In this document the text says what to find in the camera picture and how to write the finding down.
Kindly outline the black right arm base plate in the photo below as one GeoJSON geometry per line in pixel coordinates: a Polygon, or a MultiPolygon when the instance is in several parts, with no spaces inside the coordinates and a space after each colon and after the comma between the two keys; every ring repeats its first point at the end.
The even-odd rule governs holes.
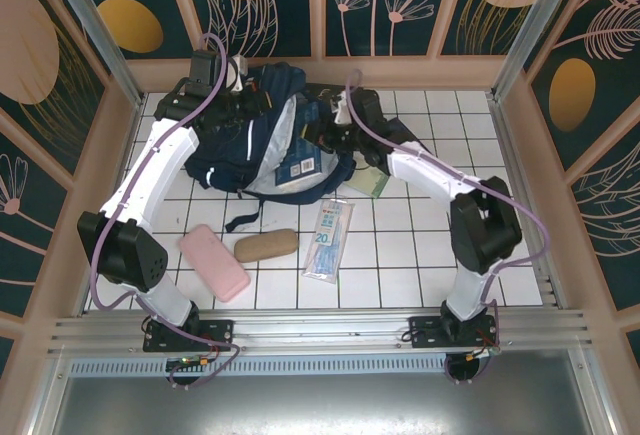
{"type": "Polygon", "coordinates": [[[467,321],[453,315],[410,317],[401,340],[413,348],[476,349],[498,347],[497,335],[495,317],[482,312],[467,321]]]}

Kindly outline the pink pencil case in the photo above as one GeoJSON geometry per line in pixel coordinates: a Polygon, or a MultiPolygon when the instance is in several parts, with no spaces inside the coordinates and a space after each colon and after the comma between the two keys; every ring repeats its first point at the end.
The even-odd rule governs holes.
{"type": "Polygon", "coordinates": [[[193,270],[222,302],[229,302],[250,285],[244,267],[208,225],[197,225],[179,248],[193,270]]]}

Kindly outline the clear pack of blue pens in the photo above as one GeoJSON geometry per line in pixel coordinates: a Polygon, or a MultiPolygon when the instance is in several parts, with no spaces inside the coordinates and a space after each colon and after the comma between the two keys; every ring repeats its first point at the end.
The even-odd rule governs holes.
{"type": "Polygon", "coordinates": [[[335,284],[355,205],[345,200],[321,203],[302,275],[335,284]]]}

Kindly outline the aluminium side rail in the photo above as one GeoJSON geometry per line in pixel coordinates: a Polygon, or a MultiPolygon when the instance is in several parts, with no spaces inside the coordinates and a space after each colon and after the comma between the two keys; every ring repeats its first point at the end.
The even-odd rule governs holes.
{"type": "MultiPolygon", "coordinates": [[[[488,101],[488,107],[494,121],[514,198],[539,217],[506,114],[499,103],[488,101]]],[[[530,254],[538,253],[538,256],[532,261],[532,267],[541,291],[543,305],[566,309],[565,296],[558,283],[556,267],[551,256],[549,236],[544,235],[536,223],[527,216],[524,216],[522,220],[522,228],[530,254]]]]}

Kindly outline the blue book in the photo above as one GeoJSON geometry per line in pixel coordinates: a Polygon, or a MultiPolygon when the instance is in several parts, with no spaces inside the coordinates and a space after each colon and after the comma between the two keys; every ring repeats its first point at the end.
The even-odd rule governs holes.
{"type": "Polygon", "coordinates": [[[275,185],[292,185],[302,180],[317,178],[321,173],[321,150],[303,138],[296,138],[275,170],[275,185]]]}

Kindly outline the aluminium mounting rail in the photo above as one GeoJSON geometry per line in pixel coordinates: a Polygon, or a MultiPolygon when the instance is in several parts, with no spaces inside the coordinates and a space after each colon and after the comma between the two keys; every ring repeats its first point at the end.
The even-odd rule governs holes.
{"type": "MultiPolygon", "coordinates": [[[[233,341],[244,355],[333,355],[407,352],[400,340],[414,316],[436,316],[436,308],[204,310],[201,317],[229,319],[233,341]]],[[[144,356],[140,311],[92,311],[55,322],[49,355],[144,356]]],[[[589,344],[583,313],[551,306],[501,307],[499,340],[504,351],[566,349],[589,344]]]]}

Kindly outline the tan fabric glasses case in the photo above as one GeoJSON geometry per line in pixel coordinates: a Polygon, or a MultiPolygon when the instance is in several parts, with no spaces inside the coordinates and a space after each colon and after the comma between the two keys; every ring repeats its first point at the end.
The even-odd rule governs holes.
{"type": "Polygon", "coordinates": [[[292,254],[298,247],[298,236],[293,230],[279,229],[238,240],[234,256],[241,263],[253,263],[292,254]]]}

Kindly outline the green notebook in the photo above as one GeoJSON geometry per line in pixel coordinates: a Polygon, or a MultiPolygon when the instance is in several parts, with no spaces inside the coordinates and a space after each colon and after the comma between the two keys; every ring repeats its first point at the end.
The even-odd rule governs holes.
{"type": "Polygon", "coordinates": [[[384,191],[389,176],[375,167],[355,170],[345,184],[361,194],[377,199],[384,191]]]}

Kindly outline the navy blue backpack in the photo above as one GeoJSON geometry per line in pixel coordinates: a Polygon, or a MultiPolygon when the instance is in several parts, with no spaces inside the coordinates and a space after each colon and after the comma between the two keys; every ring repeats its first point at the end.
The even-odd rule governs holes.
{"type": "Polygon", "coordinates": [[[199,146],[185,162],[187,173],[205,189],[248,195],[260,205],[267,201],[309,205],[333,193],[355,171],[350,151],[327,153],[317,146],[322,160],[322,173],[317,178],[284,187],[275,185],[275,170],[292,141],[303,138],[304,127],[328,112],[307,89],[304,71],[278,63],[252,73],[271,97],[273,107],[257,118],[201,135],[199,146]]]}

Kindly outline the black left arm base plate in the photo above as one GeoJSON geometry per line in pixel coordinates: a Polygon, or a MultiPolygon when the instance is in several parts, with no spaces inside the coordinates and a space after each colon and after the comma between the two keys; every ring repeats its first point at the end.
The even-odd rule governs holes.
{"type": "MultiPolygon", "coordinates": [[[[190,328],[194,336],[231,343],[233,341],[232,320],[200,320],[190,328]]],[[[149,321],[144,329],[142,350],[147,353],[179,353],[209,351],[211,346],[185,338],[157,321],[149,321]]]]}

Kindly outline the aluminium frame post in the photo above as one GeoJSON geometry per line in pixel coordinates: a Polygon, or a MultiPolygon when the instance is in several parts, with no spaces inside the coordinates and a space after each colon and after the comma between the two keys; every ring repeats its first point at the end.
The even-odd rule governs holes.
{"type": "Polygon", "coordinates": [[[93,0],[68,0],[68,2],[86,28],[89,37],[93,40],[127,99],[138,109],[141,105],[140,88],[129,70],[121,50],[99,15],[95,3],[93,0]]]}
{"type": "Polygon", "coordinates": [[[499,103],[509,93],[561,1],[535,0],[532,4],[496,80],[487,92],[489,102],[499,103]]]}

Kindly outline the grey metal sheet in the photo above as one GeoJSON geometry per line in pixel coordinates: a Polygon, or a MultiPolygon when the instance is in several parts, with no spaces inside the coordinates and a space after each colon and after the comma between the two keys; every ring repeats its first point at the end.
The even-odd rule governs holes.
{"type": "Polygon", "coordinates": [[[74,379],[54,435],[592,435],[568,385],[437,374],[74,379]]]}

